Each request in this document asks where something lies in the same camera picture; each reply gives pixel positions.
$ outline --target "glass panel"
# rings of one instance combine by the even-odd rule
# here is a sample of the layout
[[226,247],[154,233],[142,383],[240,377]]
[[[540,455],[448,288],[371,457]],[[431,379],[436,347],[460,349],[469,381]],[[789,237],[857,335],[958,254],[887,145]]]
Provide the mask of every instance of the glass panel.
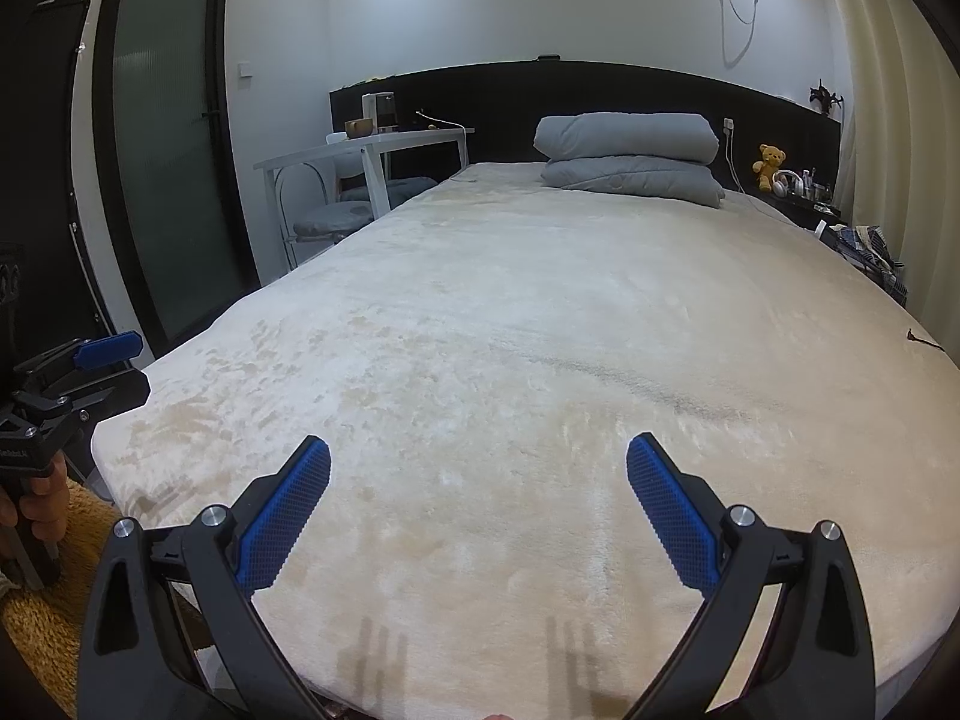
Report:
[[168,338],[244,291],[205,86],[206,0],[120,0],[113,111],[133,240]]

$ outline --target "table leg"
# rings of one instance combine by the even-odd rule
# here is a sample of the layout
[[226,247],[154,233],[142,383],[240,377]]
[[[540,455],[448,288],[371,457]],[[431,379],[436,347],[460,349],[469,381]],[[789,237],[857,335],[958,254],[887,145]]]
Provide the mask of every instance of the table leg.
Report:
[[467,170],[470,167],[470,155],[467,153],[467,133],[460,133],[457,138],[457,146],[460,149],[460,170]]
[[363,172],[367,177],[373,218],[385,217],[390,213],[390,196],[387,194],[387,179],[383,175],[380,153],[371,146],[364,146],[360,149],[360,156],[363,159]]
[[287,229],[283,212],[280,209],[280,201],[277,200],[277,172],[275,170],[264,170],[263,186],[267,193],[267,204],[272,208],[274,222],[277,224],[277,229],[280,230],[280,237],[283,242],[283,253],[287,258],[287,269],[290,269],[290,264],[296,261],[294,259],[296,255],[293,250],[293,245],[290,242],[290,230]]

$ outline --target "mattress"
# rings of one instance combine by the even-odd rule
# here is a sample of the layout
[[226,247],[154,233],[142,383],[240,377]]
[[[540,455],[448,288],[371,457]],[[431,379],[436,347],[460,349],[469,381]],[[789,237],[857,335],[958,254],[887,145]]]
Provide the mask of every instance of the mattress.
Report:
[[151,365],[93,440],[118,504],[188,522],[320,436],[328,492],[253,599],[307,683],[385,720],[621,717],[701,600],[626,481],[651,431],[727,504],[839,522],[898,674],[960,603],[960,371],[760,201],[541,169],[471,167]]

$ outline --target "brown fuzzy fabric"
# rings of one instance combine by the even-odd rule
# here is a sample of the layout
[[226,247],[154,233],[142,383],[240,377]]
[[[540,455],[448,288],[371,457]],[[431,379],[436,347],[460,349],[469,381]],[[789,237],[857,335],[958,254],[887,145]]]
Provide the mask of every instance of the brown fuzzy fabric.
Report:
[[[90,587],[110,528],[119,512],[71,480],[66,536],[59,545],[59,581],[40,593],[12,590],[0,600],[0,622],[37,680],[70,717],[77,716],[80,630]],[[195,608],[176,596],[190,642],[209,646]]]

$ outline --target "gray folded quilt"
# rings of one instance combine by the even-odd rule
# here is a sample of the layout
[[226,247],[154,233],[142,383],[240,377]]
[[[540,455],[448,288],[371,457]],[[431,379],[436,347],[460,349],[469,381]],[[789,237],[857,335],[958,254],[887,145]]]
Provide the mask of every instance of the gray folded quilt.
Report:
[[549,162],[544,183],[557,189],[672,197],[719,208],[724,190],[709,167],[662,157],[596,157]]
[[709,165],[720,142],[699,114],[587,113],[546,117],[534,147],[553,160],[643,154]]

